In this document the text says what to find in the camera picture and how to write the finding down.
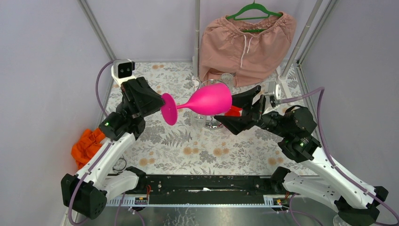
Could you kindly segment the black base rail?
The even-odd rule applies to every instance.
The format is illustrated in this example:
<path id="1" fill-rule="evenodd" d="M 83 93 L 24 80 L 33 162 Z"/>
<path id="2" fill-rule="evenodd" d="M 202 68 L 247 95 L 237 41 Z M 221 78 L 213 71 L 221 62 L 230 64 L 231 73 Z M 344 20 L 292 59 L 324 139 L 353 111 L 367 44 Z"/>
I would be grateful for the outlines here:
<path id="1" fill-rule="evenodd" d="M 268 176 L 151 174 L 126 194 L 149 198 L 150 204 L 247 205 L 263 204 L 264 196 L 288 198 L 292 192 Z"/>

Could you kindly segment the clear wine glass back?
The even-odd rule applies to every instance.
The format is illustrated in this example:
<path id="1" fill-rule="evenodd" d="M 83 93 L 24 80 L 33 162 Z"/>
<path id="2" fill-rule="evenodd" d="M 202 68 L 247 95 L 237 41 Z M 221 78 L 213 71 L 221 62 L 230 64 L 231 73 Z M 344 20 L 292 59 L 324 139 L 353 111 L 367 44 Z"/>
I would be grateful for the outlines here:
<path id="1" fill-rule="evenodd" d="M 223 73 L 221 81 L 229 88 L 230 91 L 234 88 L 234 76 L 230 73 Z"/>

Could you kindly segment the red wine glass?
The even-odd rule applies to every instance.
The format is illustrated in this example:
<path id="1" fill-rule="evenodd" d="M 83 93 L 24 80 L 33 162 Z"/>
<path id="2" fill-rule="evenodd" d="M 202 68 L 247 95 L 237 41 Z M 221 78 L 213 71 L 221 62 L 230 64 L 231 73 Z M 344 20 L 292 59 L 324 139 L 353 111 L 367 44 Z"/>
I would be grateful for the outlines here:
<path id="1" fill-rule="evenodd" d="M 231 108 L 224 113 L 224 116 L 233 116 L 233 117 L 240 117 L 242 112 L 242 108 L 231 106 Z"/>

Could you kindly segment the orange cloth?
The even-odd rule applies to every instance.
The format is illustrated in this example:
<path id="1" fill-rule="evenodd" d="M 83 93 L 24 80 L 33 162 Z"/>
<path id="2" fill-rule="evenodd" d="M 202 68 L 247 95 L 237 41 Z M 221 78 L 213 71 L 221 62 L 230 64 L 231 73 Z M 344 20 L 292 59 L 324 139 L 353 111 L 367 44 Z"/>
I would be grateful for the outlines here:
<path id="1" fill-rule="evenodd" d="M 79 140 L 72 146 L 71 155 L 76 162 L 77 169 L 83 168 L 102 147 L 104 133 L 99 129 L 86 129 Z"/>

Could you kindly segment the clear wine glass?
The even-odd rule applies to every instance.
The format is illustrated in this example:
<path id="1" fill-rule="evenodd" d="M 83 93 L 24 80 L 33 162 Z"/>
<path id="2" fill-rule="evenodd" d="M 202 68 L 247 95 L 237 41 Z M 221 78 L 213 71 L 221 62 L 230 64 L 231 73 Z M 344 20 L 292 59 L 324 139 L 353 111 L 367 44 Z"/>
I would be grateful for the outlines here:
<path id="1" fill-rule="evenodd" d="M 230 91 L 234 88 L 234 76 L 230 73 L 223 73 L 221 81 L 229 88 Z"/>
<path id="2" fill-rule="evenodd" d="M 194 111 L 191 112 L 190 122 L 191 125 L 196 129 L 202 129 L 205 127 L 207 121 L 206 115 L 198 114 Z"/>

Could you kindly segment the pink shorts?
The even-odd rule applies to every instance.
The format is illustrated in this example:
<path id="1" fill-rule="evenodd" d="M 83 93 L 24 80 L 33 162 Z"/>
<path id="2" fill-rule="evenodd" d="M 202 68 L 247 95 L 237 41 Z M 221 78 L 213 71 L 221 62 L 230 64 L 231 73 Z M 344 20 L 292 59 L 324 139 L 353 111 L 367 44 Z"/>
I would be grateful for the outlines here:
<path id="1" fill-rule="evenodd" d="M 296 19 L 282 12 L 257 23 L 228 19 L 211 22 L 199 49 L 199 79 L 233 75 L 233 85 L 244 87 L 266 80 L 287 55 L 296 31 Z"/>

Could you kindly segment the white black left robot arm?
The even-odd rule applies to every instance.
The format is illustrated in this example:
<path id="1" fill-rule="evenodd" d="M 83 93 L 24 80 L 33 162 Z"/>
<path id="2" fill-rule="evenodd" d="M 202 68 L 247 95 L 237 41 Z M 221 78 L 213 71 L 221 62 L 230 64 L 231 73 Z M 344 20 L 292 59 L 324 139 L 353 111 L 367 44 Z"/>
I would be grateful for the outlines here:
<path id="1" fill-rule="evenodd" d="M 86 219 L 95 219 L 109 200 L 129 190 L 136 194 L 145 190 L 144 172 L 134 167 L 126 168 L 110 180 L 106 177 L 117 160 L 143 133 L 144 118 L 158 112 L 165 102 L 144 77 L 129 79 L 120 88 L 122 102 L 99 125 L 100 131 L 105 134 L 99 151 L 74 175 L 65 174 L 61 180 L 63 203 L 68 208 L 67 216 L 73 226 L 86 222 L 74 222 L 74 211 Z"/>

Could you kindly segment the pink wine glass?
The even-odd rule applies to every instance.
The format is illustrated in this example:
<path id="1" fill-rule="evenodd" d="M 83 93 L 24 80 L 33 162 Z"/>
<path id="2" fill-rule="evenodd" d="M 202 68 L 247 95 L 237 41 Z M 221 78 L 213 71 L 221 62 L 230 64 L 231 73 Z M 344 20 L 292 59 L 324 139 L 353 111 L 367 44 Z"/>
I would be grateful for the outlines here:
<path id="1" fill-rule="evenodd" d="M 163 119 L 170 126 L 176 124 L 178 110 L 180 109 L 188 108 L 197 114 L 212 116 L 225 113 L 232 106 L 231 91 L 224 83 L 216 83 L 199 88 L 182 105 L 177 105 L 175 99 L 169 93 L 162 94 L 161 98 L 165 104 L 160 111 Z"/>

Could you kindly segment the chrome wine glass rack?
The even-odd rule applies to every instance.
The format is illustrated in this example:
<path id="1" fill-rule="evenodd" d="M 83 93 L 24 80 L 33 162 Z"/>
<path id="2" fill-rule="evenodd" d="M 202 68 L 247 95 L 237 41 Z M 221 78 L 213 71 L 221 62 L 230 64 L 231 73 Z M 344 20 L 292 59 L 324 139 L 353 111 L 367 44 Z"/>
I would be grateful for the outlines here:
<path id="1" fill-rule="evenodd" d="M 202 82 L 197 87 L 197 89 L 200 89 L 205 86 L 213 85 L 213 84 L 218 84 L 218 83 L 228 86 L 225 82 L 223 82 L 221 80 L 209 79 L 209 80 Z M 221 127 L 223 127 L 222 123 L 220 123 L 219 121 L 214 119 L 214 115 L 211 115 L 211 116 L 198 115 L 197 118 L 201 121 L 202 125 L 204 125 L 204 128 L 206 128 L 206 129 L 215 130 L 215 129 L 220 129 Z"/>

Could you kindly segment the clear wine glass front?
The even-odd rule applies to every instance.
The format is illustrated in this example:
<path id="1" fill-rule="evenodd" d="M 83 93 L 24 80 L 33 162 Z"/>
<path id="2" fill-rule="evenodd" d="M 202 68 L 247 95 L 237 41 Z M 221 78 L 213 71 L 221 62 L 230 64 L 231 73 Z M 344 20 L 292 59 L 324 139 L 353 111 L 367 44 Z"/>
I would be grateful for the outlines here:
<path id="1" fill-rule="evenodd" d="M 196 129 L 202 129 L 205 127 L 207 121 L 206 115 L 198 114 L 194 111 L 191 112 L 190 122 L 191 125 Z"/>

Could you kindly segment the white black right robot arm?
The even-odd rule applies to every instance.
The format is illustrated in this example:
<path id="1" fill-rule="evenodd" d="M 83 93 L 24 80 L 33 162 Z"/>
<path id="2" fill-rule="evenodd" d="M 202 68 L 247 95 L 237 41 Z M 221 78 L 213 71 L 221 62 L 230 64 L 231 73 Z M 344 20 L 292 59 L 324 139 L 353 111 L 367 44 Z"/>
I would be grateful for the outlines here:
<path id="1" fill-rule="evenodd" d="M 253 101 L 259 91 L 260 87 L 256 86 L 243 93 L 229 94 L 224 103 L 240 108 L 242 115 L 218 115 L 216 119 L 235 135 L 257 126 L 281 137 L 278 145 L 283 154 L 324 180 L 323 184 L 309 181 L 287 168 L 278 167 L 270 180 L 271 190 L 276 194 L 287 191 L 311 198 L 335 211 L 352 226 L 377 224 L 378 206 L 384 205 L 388 191 L 362 181 L 332 157 L 325 138 L 316 139 L 312 135 L 315 129 L 321 129 L 321 123 L 307 107 L 294 105 L 284 114 L 267 112 L 265 96 Z"/>

